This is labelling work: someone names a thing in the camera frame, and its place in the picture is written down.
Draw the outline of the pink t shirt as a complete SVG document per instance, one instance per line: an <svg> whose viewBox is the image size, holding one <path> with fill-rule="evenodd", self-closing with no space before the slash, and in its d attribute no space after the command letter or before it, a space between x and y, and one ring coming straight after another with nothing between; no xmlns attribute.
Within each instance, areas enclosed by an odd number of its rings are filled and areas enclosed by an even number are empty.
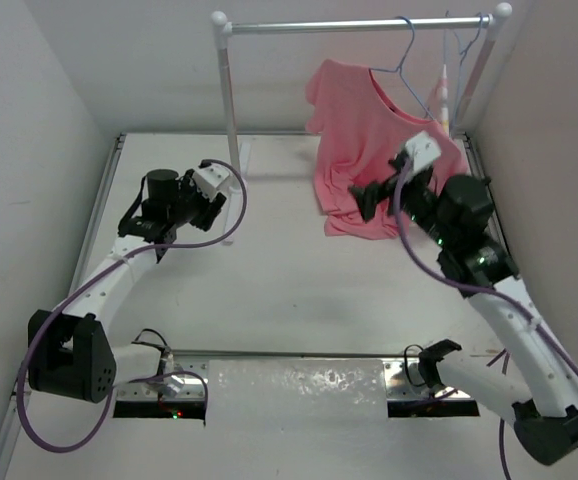
<svg viewBox="0 0 578 480"><path fill-rule="evenodd" d="M305 98L313 106L306 130L320 136L314 188L326 215L327 236L384 240L398 235L386 202L378 205L372 220L364 222L349 188L390 177L393 169L388 161L421 131L441 149L433 164L432 188L440 191L450 176L468 171L458 146L441 125L398 108L367 67L327 59L307 83Z"/></svg>

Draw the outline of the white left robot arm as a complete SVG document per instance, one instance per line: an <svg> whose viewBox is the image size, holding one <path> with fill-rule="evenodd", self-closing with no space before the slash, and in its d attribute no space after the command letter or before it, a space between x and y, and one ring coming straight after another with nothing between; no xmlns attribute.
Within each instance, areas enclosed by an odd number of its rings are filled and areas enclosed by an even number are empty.
<svg viewBox="0 0 578 480"><path fill-rule="evenodd" d="M227 167L210 160L184 174L156 169L141 179L101 263L62 305L30 319L32 389L98 403L117 385L158 374L164 348L140 341L113 347L111 324L134 286L171 250L179 228L212 228L230 179Z"/></svg>

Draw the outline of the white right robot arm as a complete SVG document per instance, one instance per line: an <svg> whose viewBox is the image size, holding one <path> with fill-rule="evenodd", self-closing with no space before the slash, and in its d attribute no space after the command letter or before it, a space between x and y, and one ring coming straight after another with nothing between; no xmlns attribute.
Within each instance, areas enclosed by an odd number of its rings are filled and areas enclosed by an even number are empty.
<svg viewBox="0 0 578 480"><path fill-rule="evenodd" d="M408 216L438 244L441 271L434 279L457 289L480 313L522 379L513 381L471 361L449 339L423 348L408 379L430 392L454 387L469 394L513 428L535 461L553 465L578 449L578 368L530 308L513 259L486 231L494 212L486 181L455 175L434 192L431 177L424 170L400 183L392 175L349 191L364 221L387 201L389 214Z"/></svg>

